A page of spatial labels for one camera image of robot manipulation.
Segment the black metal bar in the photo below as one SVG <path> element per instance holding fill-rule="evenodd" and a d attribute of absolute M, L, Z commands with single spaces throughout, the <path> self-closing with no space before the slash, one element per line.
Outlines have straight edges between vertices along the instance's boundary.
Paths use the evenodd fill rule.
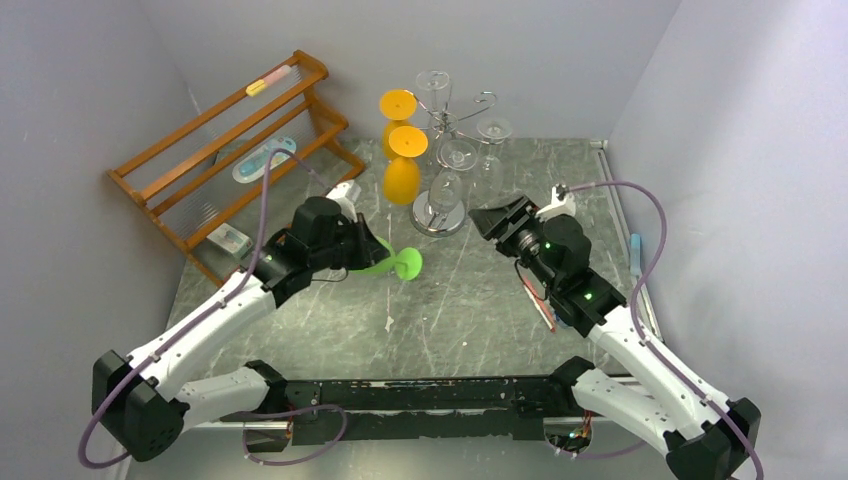
<path fill-rule="evenodd" d="M 277 405 L 276 411 L 314 403 L 344 408 L 349 420 L 344 440 L 488 435 L 541 440 L 545 417 L 583 414 L 582 409 L 567 401 L 568 395 L 558 382 L 541 375 L 301 380 L 288 383 L 286 397 L 289 404 Z M 245 421 L 248 418 L 232 415 L 225 420 Z M 329 441 L 341 426 L 340 416 L 333 412 L 300 415 L 293 422 L 295 445 Z"/>

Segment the wooden rack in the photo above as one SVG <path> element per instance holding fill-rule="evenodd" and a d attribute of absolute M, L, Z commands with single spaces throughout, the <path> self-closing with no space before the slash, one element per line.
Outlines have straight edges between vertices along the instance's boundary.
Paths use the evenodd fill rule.
<path fill-rule="evenodd" d="M 342 114 L 326 105 L 315 94 L 315 85 L 328 76 L 327 68 L 324 64 L 298 50 L 295 51 L 294 54 L 285 62 L 272 68 L 268 71 L 268 73 L 259 77 L 259 79 L 284 65 L 288 65 L 293 69 L 296 68 L 299 70 L 298 73 L 300 80 L 294 86 L 288 88 L 281 95 L 271 100 L 267 105 L 259 108 L 257 111 L 239 122 L 236 126 L 230 128 L 222 135 L 217 136 L 217 138 L 213 141 L 195 151 L 193 154 L 188 156 L 188 158 L 185 158 L 178 165 L 168 170 L 164 175 L 159 176 L 141 188 L 133 188 L 126 179 L 130 173 L 148 162 L 151 162 L 151 160 L 157 158 L 157 156 L 163 151 L 173 146 L 190 133 L 206 125 L 210 120 L 224 113 L 236 105 L 239 101 L 247 97 L 247 86 L 237 90 L 214 107 L 178 128 L 176 131 L 161 139 L 147 150 L 141 152 L 132 160 L 107 172 L 109 178 L 111 178 L 124 192 L 127 193 L 127 195 L 129 195 L 133 202 L 135 202 L 144 214 L 153 221 L 162 233 L 164 233 L 165 236 L 168 237 L 168 239 L 186 255 L 189 261 L 191 261 L 201 272 L 203 272 L 218 286 L 223 285 L 223 280 L 218 278 L 218 276 L 215 275 L 210 268 L 204 265 L 194 255 L 193 250 L 213 230 L 218 228 L 222 223 L 226 222 L 227 219 L 235 215 L 239 210 L 259 196 L 262 191 L 262 182 L 254 182 L 256 185 L 251 186 L 250 189 L 241 195 L 240 198 L 229 206 L 222 208 L 213 218 L 202 223 L 202 225 L 200 225 L 191 234 L 185 236 L 185 238 L 178 235 L 174 229 L 166 225 L 166 222 L 162 219 L 165 212 L 172 209 L 181 200 L 196 191 L 219 172 L 228 167 L 232 168 L 231 165 L 236 160 L 249 153 L 254 147 L 260 145 L 265 139 L 274 134 L 274 132 L 280 130 L 283 126 L 304 112 L 308 112 L 311 119 L 312 126 L 315 129 L 315 138 L 308 145 L 298 146 L 297 154 L 300 158 L 306 159 L 306 157 L 314 153 L 319 148 L 326 148 L 351 166 L 350 170 L 338 179 L 338 182 L 355 178 L 365 168 L 365 164 L 362 160 L 344 148 L 336 138 L 336 135 L 348 127 L 347 119 Z M 231 153 L 223 158 L 218 158 L 214 165 L 209 166 L 209 161 L 214 159 L 222 148 L 244 135 L 248 130 L 257 126 L 260 122 L 269 118 L 274 112 L 280 110 L 295 99 L 299 99 L 301 101 L 285 112 L 280 118 L 274 120 L 261 131 L 250 137 L 247 141 L 238 145 L 238 147 Z M 192 174 L 193 176 L 187 177 L 190 172 L 201 165 L 207 166 L 208 168 L 200 173 L 194 172 L 194 174 Z M 273 184 L 282 178 L 296 166 L 296 162 L 287 161 L 272 170 L 270 179 L 271 183 Z M 163 200 L 159 201 L 158 197 L 162 197 L 160 194 L 163 192 L 167 192 L 168 195 Z"/>

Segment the small box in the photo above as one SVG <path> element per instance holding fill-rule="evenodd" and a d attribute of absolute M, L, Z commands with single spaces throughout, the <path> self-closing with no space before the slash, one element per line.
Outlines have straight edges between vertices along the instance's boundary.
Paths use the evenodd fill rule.
<path fill-rule="evenodd" d="M 253 240 L 247 235 L 239 232 L 227 223 L 222 223 L 206 237 L 209 241 L 218 245 L 236 260 L 240 260 L 253 246 Z"/>

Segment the marble surface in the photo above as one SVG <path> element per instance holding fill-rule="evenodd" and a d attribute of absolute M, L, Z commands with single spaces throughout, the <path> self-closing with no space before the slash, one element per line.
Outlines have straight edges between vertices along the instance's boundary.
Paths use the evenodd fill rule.
<path fill-rule="evenodd" d="M 351 274 L 341 283 L 313 283 L 245 328 L 195 378 L 224 374 L 253 359 L 264 360 L 289 379 L 530 375 L 549 373 L 574 355 L 592 360 L 610 375 L 626 373 L 574 330 L 559 328 L 552 334 L 521 288 L 511 260 L 495 252 L 470 222 L 443 239 L 415 230 L 408 207 L 392 205 L 380 193 L 387 160 L 379 142 L 358 140 L 347 146 L 368 164 L 357 179 L 363 187 L 358 210 L 371 230 L 396 250 L 411 246 L 421 251 L 421 275 L 413 283 L 393 274 Z M 510 140 L 501 151 L 503 193 L 523 192 L 544 205 L 556 182 L 603 180 L 603 169 L 590 153 L 585 140 Z M 308 161 L 334 181 L 345 166 L 328 155 L 319 152 Z M 284 177 L 270 193 L 268 235 L 285 226 L 307 196 L 323 191 L 304 171 Z M 577 218 L 592 241 L 592 267 L 627 295 L 632 288 L 627 252 L 611 205 L 605 189 L 583 192 L 577 197 Z M 229 223 L 255 235 L 258 201 Z M 198 253 L 217 271 L 235 266 L 214 246 Z M 187 263 L 168 326 L 214 291 Z"/>

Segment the white wall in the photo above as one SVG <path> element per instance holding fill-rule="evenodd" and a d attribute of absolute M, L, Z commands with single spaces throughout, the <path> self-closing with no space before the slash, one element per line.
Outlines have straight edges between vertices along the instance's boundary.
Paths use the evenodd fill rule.
<path fill-rule="evenodd" d="M 0 478 L 94 475 L 91 366 L 161 331 L 182 267 L 104 172 L 192 115 L 134 0 L 0 2 Z"/>
<path fill-rule="evenodd" d="M 607 138 L 680 0 L 141 2 L 204 108 L 299 48 L 352 135 L 379 136 L 380 96 L 441 69 L 458 113 L 493 90 L 516 136 Z"/>
<path fill-rule="evenodd" d="M 769 479 L 848 477 L 848 4 L 684 0 L 610 140 L 671 231 L 666 338 L 763 412 Z M 631 228 L 656 246 L 636 195 Z"/>

